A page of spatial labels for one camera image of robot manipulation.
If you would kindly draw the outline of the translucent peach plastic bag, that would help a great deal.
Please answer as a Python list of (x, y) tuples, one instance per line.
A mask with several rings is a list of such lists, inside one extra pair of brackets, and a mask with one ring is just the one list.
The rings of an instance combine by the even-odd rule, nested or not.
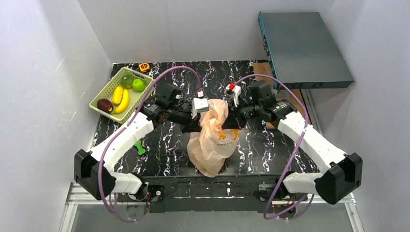
[(213, 178), (236, 150), (239, 130), (222, 128), (228, 116), (227, 101), (210, 99), (208, 105), (209, 111), (201, 114), (201, 131), (190, 133), (187, 152), (195, 168)]

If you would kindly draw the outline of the pale green plastic basket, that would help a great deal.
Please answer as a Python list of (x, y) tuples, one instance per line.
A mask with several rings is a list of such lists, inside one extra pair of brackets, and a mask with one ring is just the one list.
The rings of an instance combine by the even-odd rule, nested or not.
[(120, 124), (125, 123), (138, 107), (153, 78), (130, 68), (121, 68), (89, 103), (89, 107)]

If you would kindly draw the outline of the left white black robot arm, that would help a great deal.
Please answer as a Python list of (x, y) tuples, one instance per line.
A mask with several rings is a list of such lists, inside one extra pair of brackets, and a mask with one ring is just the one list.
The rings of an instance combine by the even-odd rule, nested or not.
[(148, 181), (138, 174), (116, 173), (114, 166), (134, 144), (166, 121), (180, 124), (182, 133), (199, 132), (200, 111), (205, 97), (198, 90), (192, 102), (183, 99), (182, 89), (166, 84), (148, 97), (141, 110), (90, 151), (80, 149), (74, 156), (74, 179), (96, 200), (112, 193), (128, 193), (139, 201), (148, 196)]

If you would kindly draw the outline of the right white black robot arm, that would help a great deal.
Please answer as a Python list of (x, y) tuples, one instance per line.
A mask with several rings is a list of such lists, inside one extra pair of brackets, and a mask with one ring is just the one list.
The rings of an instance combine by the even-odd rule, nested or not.
[(283, 180), (276, 180), (265, 192), (280, 199), (292, 193), (319, 195), (329, 204), (359, 188), (362, 183), (363, 160), (356, 154), (347, 154), (337, 148), (306, 123), (302, 114), (287, 100), (277, 101), (266, 81), (249, 85), (251, 100), (241, 99), (241, 87), (230, 84), (225, 94), (231, 97), (228, 117), (223, 129), (242, 129), (249, 119), (262, 118), (291, 138), (307, 153), (319, 169), (318, 173), (288, 171)]

